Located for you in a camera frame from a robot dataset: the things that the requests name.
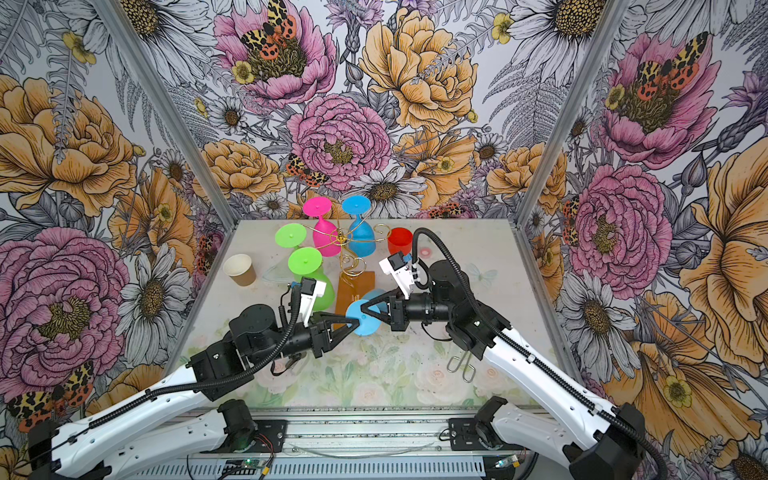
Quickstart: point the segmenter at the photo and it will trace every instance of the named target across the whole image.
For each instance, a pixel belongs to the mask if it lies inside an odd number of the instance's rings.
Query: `table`
[[[557,362],[535,295],[528,282],[517,243],[506,220],[377,220],[388,226],[413,231],[427,227],[437,233],[468,274],[478,300],[492,306],[518,328],[530,344],[552,362]],[[257,280],[241,287],[221,270],[212,273],[213,283],[180,348],[177,365],[206,346],[222,338],[228,323],[247,306],[265,303],[275,308],[292,279],[287,258],[293,251],[274,242],[277,230],[292,223],[288,220],[244,220],[240,222],[224,253],[226,257],[247,253],[253,258]],[[314,225],[314,220],[300,221]],[[351,220],[344,220],[348,227]],[[312,246],[311,231],[305,247]],[[419,248],[428,247],[427,264],[444,258],[424,236]],[[396,287],[385,276],[378,262],[389,255],[386,242],[366,258],[368,270],[376,272],[376,287]],[[338,287],[338,257],[326,258],[324,270],[334,288]],[[433,323],[429,332],[446,338],[441,323]],[[332,352],[319,359],[300,360],[281,376],[272,376],[268,368],[257,373],[256,381],[222,398],[242,399],[252,409],[345,409],[410,408],[430,409],[440,406],[477,409],[493,395],[500,395],[517,405],[535,406],[534,400],[507,376],[486,362],[472,358],[477,372],[472,383],[462,381],[462,371],[449,373],[449,359],[462,352],[453,343],[430,339],[418,323],[405,332],[394,333],[382,325],[371,336],[350,335]]]

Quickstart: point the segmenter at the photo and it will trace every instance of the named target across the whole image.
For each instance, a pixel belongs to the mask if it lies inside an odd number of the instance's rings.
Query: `brown paper cup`
[[[224,262],[224,273],[240,286],[249,286],[256,281],[253,261],[245,253],[233,255]]]

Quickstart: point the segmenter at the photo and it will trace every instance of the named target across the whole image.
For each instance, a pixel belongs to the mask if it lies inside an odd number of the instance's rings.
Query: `red cup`
[[[413,233],[407,228],[393,228],[387,239],[387,247],[389,248],[389,254],[394,255],[397,252],[402,252],[403,255],[411,253],[411,247],[413,243]]]

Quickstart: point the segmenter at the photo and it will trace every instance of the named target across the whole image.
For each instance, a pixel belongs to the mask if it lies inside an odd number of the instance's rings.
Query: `yellow flower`
[[[80,35],[76,35],[71,31],[65,31],[61,36],[61,40],[64,41],[64,45],[72,50],[72,56],[77,58],[80,63],[89,63],[91,65],[96,63],[96,55],[92,51],[88,51],[83,46],[83,38]]]
[[[502,168],[491,170],[486,177],[488,193],[491,195],[504,194],[511,197],[517,192],[525,192],[531,184],[538,163],[541,161],[544,147],[544,142],[541,142],[530,149],[520,147],[516,151],[509,151],[502,155],[499,158]],[[554,215],[554,212],[558,210],[560,200],[565,196],[565,167],[567,162],[565,153],[561,151],[538,199],[541,208],[547,215]]]
[[[477,64],[459,58],[435,73],[427,67],[454,46],[453,34],[418,10],[397,12],[394,33],[381,22],[366,36],[360,67],[376,80],[376,93],[391,91],[400,105],[398,123],[445,133],[472,109]]]
[[[237,192],[256,200],[285,187],[280,165],[251,144],[232,140],[211,142],[203,146],[203,157],[227,198]],[[205,195],[197,178],[192,188],[198,196]]]
[[[710,252],[680,271],[690,304],[706,316],[707,338],[725,363],[752,376],[768,361],[768,138],[709,174],[709,207],[692,204],[696,220],[712,229]]]
[[[232,67],[232,75],[239,84],[252,84],[256,77],[253,76],[253,67],[247,61],[236,61]]]
[[[672,405],[679,409],[683,407],[689,409],[693,402],[690,392],[690,385],[685,380],[680,380],[672,375],[667,377],[667,384],[664,386],[664,398]]]
[[[619,102],[624,98],[624,86],[618,84],[608,92],[608,97],[605,99],[605,106],[608,110],[616,110],[619,107]]]
[[[13,446],[0,447],[0,480],[26,480],[32,465]]]
[[[726,392],[733,386],[720,365],[706,361],[712,342],[705,325],[672,293],[647,291],[637,299],[640,328],[630,345],[641,367],[634,378],[620,371],[621,378],[604,384],[605,392],[616,405],[637,407],[654,438],[674,430],[671,448],[677,455],[689,455],[712,435],[722,435],[725,449],[715,466],[728,465],[739,455],[737,441],[756,438],[760,423],[750,420],[752,411]],[[741,392],[749,388],[739,379],[734,385]]]
[[[0,75],[0,192],[24,194],[16,208],[34,205],[46,189],[64,191],[96,217],[116,195],[136,187],[134,148],[96,98],[76,91],[74,130],[55,159],[56,125],[51,99],[61,92],[41,78],[24,86]]]
[[[419,192],[424,195],[423,210],[450,200],[462,189],[459,182],[467,185],[472,179],[471,164],[480,166],[472,135],[459,138],[458,134],[448,134],[440,139],[433,131],[420,130],[400,137],[392,150],[412,162],[418,161],[411,178],[426,179],[426,190]]]
[[[189,204],[171,187],[160,168],[152,170],[151,178],[142,174],[140,189],[141,194],[128,192],[120,197],[109,217],[113,247],[131,253],[148,250],[154,261],[154,255],[167,243],[176,248],[176,260],[191,272],[195,239]]]
[[[116,379],[112,380],[104,394],[88,405],[85,415],[95,415],[101,410],[108,409],[129,396],[160,382],[162,378],[163,367],[159,365],[139,365],[133,369],[124,370]]]
[[[200,97],[195,97],[194,99],[194,106],[197,108],[197,111],[203,115],[205,118],[208,118],[208,107],[205,106],[205,103],[203,103],[203,99]]]
[[[560,296],[563,287],[564,261],[561,252],[560,237],[542,233],[533,239],[533,256],[538,264],[538,271],[544,278],[549,298],[554,302]]]
[[[499,43],[504,44],[511,38],[507,30],[512,24],[515,23],[512,20],[512,16],[508,13],[498,13],[493,18],[493,29],[491,30],[491,36],[494,40],[498,40]]]

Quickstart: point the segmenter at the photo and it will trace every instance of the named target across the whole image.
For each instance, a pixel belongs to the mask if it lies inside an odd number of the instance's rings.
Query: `metal hook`
[[[458,363],[456,364],[455,368],[451,367],[451,364],[454,362],[454,360],[458,360]],[[462,367],[462,363],[464,363],[464,370],[462,371],[462,379],[467,383],[472,383],[472,380],[475,379],[475,374],[477,373],[477,370],[475,370],[475,367],[470,365],[469,362],[472,360],[472,357],[469,355],[469,350],[465,351],[462,355],[462,358],[458,358],[457,356],[452,356],[448,360],[448,365],[445,367],[446,370],[448,370],[450,373],[456,373],[458,372],[458,369]],[[467,370],[471,370],[472,374],[467,378]]]

